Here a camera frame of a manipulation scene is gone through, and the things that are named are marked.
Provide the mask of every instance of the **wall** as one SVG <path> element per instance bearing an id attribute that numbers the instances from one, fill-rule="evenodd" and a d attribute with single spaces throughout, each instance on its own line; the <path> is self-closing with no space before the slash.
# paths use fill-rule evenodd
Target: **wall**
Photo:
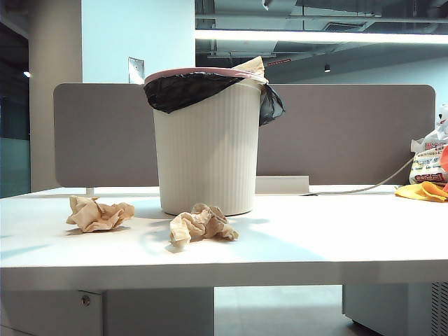
<path id="1" fill-rule="evenodd" d="M 128 83 L 128 57 L 145 61 L 146 76 L 195 65 L 194 1 L 83 0 L 82 4 L 83 82 Z"/>
<path id="2" fill-rule="evenodd" d="M 283 76 L 282 80 L 284 83 L 303 84 L 429 84 L 435 89 L 437 108 L 448 103 L 448 57 L 347 73 L 337 73 L 336 64 L 332 68 L 335 71 L 315 78 L 291 80 L 294 78 L 291 74 Z"/>
<path id="3" fill-rule="evenodd" d="M 0 138 L 0 198 L 29 193 L 29 141 Z"/>
<path id="4" fill-rule="evenodd" d="M 53 90 L 81 82 L 81 0 L 30 1 L 29 119 L 31 190 L 58 186 L 55 178 Z"/>

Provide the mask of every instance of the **ribbed trash can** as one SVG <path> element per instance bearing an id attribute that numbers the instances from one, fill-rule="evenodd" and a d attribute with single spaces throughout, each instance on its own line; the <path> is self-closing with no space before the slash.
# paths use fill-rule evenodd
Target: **ribbed trash can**
<path id="1" fill-rule="evenodd" d="M 163 211 L 196 203 L 226 216 L 252 210 L 256 186 L 260 83 L 244 79 L 170 114 L 154 110 Z"/>

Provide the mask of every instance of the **brown crumpled paper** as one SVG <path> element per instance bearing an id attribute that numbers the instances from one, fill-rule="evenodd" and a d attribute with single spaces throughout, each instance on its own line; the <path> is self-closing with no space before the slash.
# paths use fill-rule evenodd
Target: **brown crumpled paper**
<path id="1" fill-rule="evenodd" d="M 184 247 L 193 237 L 222 237 L 228 240 L 238 238 L 238 232 L 228 223 L 217 206 L 195 204 L 191 213 L 180 213 L 169 224 L 171 243 Z"/>
<path id="2" fill-rule="evenodd" d="M 98 197 L 70 196 L 72 214 L 68 224 L 76 224 L 83 232 L 110 230 L 134 215 L 134 206 L 127 203 L 100 204 Z"/>

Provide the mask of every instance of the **white desk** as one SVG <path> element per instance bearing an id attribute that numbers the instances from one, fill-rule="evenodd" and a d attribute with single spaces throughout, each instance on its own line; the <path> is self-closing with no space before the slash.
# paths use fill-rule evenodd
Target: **white desk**
<path id="1" fill-rule="evenodd" d="M 113 232 L 90 234 L 65 224 L 68 196 L 82 188 L 3 199 L 1 289 L 187 293 L 217 286 L 448 280 L 448 204 L 403 199 L 385 189 L 257 195 L 252 212 L 230 218 L 239 240 L 205 239 L 182 252 L 169 244 L 173 217 L 162 213 L 157 188 L 95 190 L 103 203 L 133 204 L 136 216 Z"/>

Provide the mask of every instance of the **light fixture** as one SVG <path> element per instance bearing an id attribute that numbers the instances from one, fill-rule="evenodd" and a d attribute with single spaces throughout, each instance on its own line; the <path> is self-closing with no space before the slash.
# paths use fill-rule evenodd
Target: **light fixture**
<path id="1" fill-rule="evenodd" d="M 340 33 L 328 31 L 220 30 L 195 31 L 198 40 L 290 41 L 290 42 L 358 42 L 448 44 L 448 35 Z"/>

